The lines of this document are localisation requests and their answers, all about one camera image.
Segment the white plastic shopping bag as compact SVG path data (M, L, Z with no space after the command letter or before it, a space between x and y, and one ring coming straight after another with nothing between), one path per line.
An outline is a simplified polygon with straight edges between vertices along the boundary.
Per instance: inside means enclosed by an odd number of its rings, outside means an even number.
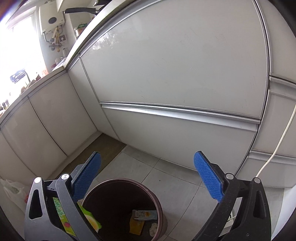
M28 202L28 188L20 182L1 179L1 185L7 197L12 201L23 213L26 212Z

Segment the black pan on counter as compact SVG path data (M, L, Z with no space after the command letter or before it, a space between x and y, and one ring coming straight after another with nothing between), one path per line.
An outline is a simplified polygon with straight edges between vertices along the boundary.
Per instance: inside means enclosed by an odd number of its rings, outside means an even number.
M96 8L67 8L64 11L64 13L65 14L89 13L96 16L99 14L100 11L101 11L100 9L96 9Z

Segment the white kitchen cabinets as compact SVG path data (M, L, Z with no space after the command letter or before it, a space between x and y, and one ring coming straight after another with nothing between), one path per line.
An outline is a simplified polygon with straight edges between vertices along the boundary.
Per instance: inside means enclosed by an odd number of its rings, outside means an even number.
M292 188L294 106L295 1L112 1L1 116L1 178L53 177L105 133Z

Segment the white wall water heater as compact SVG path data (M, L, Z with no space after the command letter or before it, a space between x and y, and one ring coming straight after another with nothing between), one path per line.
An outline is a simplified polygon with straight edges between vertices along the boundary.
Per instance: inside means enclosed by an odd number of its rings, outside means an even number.
M57 11L56 1L49 1L39 7L41 34L53 31L55 27L64 25L64 22L63 13Z

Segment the brown trash bin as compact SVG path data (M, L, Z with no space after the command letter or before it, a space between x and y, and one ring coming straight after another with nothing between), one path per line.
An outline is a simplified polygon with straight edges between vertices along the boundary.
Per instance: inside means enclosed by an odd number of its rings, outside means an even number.
M82 206L102 225L98 240L160 240L168 227L157 196L141 183L125 178L106 180L85 196ZM130 233L134 210L155 210L157 220L144 222L140 235Z

